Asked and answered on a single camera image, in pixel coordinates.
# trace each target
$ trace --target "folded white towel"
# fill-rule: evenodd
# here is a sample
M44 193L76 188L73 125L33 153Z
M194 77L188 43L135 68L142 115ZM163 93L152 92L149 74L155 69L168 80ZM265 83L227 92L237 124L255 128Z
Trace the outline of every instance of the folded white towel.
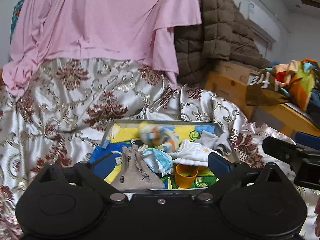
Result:
M205 166L208 167L208 155L211 152L218 152L207 148L200 143L190 142L185 139L182 141L179 149L174 153L168 153L173 159L173 163L191 165L191 166Z

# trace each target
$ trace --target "wall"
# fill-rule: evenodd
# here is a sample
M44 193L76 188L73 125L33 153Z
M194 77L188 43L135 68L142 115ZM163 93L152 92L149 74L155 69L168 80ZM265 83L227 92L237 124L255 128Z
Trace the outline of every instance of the wall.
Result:
M280 61L285 63L287 58L285 57L285 51L288 44L289 37L289 21L290 12L281 0L234 0L236 5L246 6L249 1L254 2L260 8L265 10L265 12L275 19L279 29L280 29L280 40L273 44L271 54L268 59L270 61Z
M285 53L286 60L311 58L320 62L320 19L292 13L290 22L292 33Z
M19 0L0 0L0 67L8 62L13 8Z

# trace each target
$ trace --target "pink sheet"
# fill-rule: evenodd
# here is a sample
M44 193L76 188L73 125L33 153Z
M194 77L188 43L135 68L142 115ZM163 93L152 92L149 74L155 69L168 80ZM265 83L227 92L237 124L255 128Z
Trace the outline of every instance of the pink sheet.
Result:
M173 28L201 24L198 0L25 0L3 80L21 96L45 59L134 59L179 73Z

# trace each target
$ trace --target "wooden furniture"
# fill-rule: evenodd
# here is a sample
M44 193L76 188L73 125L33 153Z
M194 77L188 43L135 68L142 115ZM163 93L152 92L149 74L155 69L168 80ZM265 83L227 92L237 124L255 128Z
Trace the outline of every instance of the wooden furniture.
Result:
M209 73L205 88L239 106L250 120L256 108L246 105L245 92L248 81L253 75L257 75L257 72L245 66L220 61L220 63L215 66L214 71ZM320 136L320 130L301 113L292 109L289 104L263 106L260 108L283 123L279 132L287 136L292 135L295 131Z

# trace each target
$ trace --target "orange cup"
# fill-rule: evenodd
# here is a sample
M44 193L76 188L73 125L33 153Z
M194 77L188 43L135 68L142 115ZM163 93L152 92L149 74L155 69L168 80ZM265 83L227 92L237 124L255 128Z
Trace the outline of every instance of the orange cup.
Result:
M189 188L198 175L198 171L198 166L177 164L174 181L178 187Z

